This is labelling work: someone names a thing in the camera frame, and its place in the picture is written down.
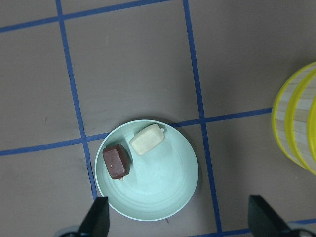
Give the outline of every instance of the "white eraser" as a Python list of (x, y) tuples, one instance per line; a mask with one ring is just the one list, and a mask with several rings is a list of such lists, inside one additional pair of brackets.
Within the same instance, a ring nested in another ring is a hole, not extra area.
[(157, 124), (150, 125), (137, 133), (129, 143), (138, 155), (142, 155), (165, 139), (162, 131)]

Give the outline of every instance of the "round plate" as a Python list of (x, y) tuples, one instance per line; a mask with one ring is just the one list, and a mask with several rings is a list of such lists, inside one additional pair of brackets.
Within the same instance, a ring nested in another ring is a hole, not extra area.
[[(139, 131), (157, 124), (165, 139), (139, 156), (129, 141)], [(112, 179), (102, 150), (122, 144), (131, 159), (130, 173), (124, 180)], [(95, 176), (103, 196), (120, 214), (134, 220), (157, 221), (181, 210), (192, 197), (198, 182), (198, 162), (187, 139), (173, 127), (153, 120), (132, 121), (116, 128), (102, 142), (95, 161)]]

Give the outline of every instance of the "yellow stripe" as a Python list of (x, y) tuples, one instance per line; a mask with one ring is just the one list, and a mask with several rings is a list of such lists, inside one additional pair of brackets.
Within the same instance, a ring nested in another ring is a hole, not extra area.
[(299, 162), (297, 162), (296, 160), (294, 160), (291, 155), (284, 149), (279, 137), (278, 137), (278, 134), (277, 134), (277, 109), (278, 109), (278, 104), (280, 102), (280, 99), (283, 95), (283, 93), (285, 92), (285, 90), (287, 89), (288, 85), (301, 73), (303, 72), (304, 70), (306, 70), (307, 68), (311, 67), (311, 66), (314, 66), (316, 65), (316, 62), (314, 63), (311, 63), (303, 68), (301, 68), (300, 70), (298, 70), (297, 72), (295, 72), (286, 82), (285, 84), (281, 87), (280, 91), (278, 92), (277, 96), (276, 96), (276, 99), (275, 99), (275, 102), (273, 104), (273, 109), (272, 109), (272, 130), (273, 130), (273, 134), (274, 134), (274, 137), (275, 137), (275, 140), (278, 144), (278, 146), (281, 148), (281, 150), (283, 151), (283, 153), (290, 159), (292, 160), (294, 163), (296, 163), (297, 165), (299, 165), (300, 167), (306, 169), (302, 164), (300, 164)]
[(307, 120), (307, 139), (310, 145), (312, 157), (316, 162), (316, 96), (311, 105), (310, 113)]
[(313, 171), (302, 158), (302, 155), (297, 148), (297, 144), (295, 142), (295, 134), (294, 134), (294, 117), (296, 112), (297, 104), (300, 100), (301, 95), (303, 94), (305, 88), (308, 86), (310, 81), (314, 78), (316, 74), (316, 69), (313, 69), (310, 73), (307, 74), (305, 78), (298, 84), (293, 92), (291, 99), (288, 103), (287, 110), (285, 113), (285, 121), (284, 121), (284, 128), (285, 128), (285, 135), (287, 138), (287, 142), (293, 154), (296, 158), (306, 167), (310, 172), (316, 175), (316, 172)]

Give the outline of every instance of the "grid square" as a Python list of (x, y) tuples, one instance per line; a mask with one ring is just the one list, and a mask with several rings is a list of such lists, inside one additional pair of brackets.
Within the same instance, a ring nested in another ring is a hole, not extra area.
[(316, 1), (190, 1), (207, 117), (271, 107), (316, 58)]
[[(194, 148), (199, 164), (199, 178), (196, 191), (189, 203), (177, 214), (167, 220), (141, 222), (124, 217), (110, 208), (110, 232), (108, 237), (174, 237), (194, 236), (216, 232), (212, 198), (205, 162), (200, 126), (187, 126), (178, 130), (188, 139)], [(89, 142), (91, 163), (102, 140)]]
[(0, 27), (57, 16), (55, 1), (5, 0), (1, 1)]
[(1, 157), (0, 236), (53, 236), (93, 203), (81, 145)]
[(58, 23), (0, 34), (0, 149), (80, 138)]
[(198, 118), (181, 1), (67, 20), (66, 29), (87, 135), (140, 118)]
[(224, 231), (247, 228), (251, 194), (262, 195), (286, 222), (315, 218), (315, 176), (283, 155), (270, 121), (261, 115), (207, 126)]
[(61, 0), (64, 14), (127, 3), (135, 0)]

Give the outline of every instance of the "yellow basket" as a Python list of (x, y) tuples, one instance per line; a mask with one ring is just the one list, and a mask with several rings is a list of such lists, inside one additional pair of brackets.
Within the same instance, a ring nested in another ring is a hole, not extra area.
[(286, 156), (316, 175), (316, 62), (282, 86), (273, 106), (272, 128)]

